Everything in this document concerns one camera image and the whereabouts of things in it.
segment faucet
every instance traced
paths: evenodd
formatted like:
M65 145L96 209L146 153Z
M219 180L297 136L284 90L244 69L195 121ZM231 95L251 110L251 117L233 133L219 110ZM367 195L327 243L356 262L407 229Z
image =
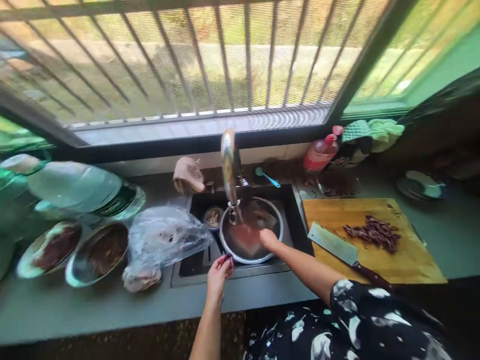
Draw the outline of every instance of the faucet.
M230 212L230 223L239 225L243 222L239 189L249 187L250 185L244 177L240 153L235 147L235 132L232 129L225 130L221 137L221 159L223 183L228 198L228 211Z

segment cleaver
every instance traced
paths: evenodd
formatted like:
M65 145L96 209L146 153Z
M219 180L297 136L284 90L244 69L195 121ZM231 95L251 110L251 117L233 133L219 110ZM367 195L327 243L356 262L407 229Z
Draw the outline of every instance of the cleaver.
M352 269L370 281L373 285L390 291L393 289L391 283L389 283L375 271L370 270L368 267L362 266L359 263L359 251L355 245L332 234L315 221L313 222L310 232L308 233L308 238L320 245L332 255L335 255L347 265L350 265Z

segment knife handle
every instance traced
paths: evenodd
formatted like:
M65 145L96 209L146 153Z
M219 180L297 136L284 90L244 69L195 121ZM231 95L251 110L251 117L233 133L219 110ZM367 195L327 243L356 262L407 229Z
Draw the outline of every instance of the knife handle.
M373 285L378 286L380 288L384 288L385 290L389 290L389 291L393 290L393 286L391 283L389 283L387 280L385 280L375 271L370 270L368 267L360 265L358 261L353 264L352 268L357 273L359 273L364 278L366 278L368 281L370 281Z

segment kitchen counter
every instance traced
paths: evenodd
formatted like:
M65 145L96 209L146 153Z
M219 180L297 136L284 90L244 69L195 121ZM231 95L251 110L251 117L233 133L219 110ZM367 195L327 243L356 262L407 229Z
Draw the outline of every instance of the kitchen counter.
M478 209L480 199L456 186L440 202L416 203L401 196L394 182L379 169L355 170L363 198L394 198L427 243L443 274L449 278L480 275ZM187 206L175 192L172 174L133 179L147 193L147 205ZM69 287L62 271L35 280L10 275L0 284L0 345L98 333L199 317L206 284L171 287L173 266L163 272L159 286L131 294L123 288L121 270L95 286ZM290 272L232 279L225 285L223 312L262 308L314 299Z

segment bottle cap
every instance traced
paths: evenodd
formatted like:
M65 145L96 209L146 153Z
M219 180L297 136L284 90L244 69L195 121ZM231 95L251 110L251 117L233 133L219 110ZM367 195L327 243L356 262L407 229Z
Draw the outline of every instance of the bottle cap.
M34 156L20 154L4 160L0 163L0 167L25 175L32 173L40 163L40 160Z
M337 135L335 134L330 134L330 135L327 135L325 137L325 142L328 144L328 145L331 145L333 144L334 142L337 141Z
M340 136L344 132L344 127L340 125L335 125L331 130L335 135Z

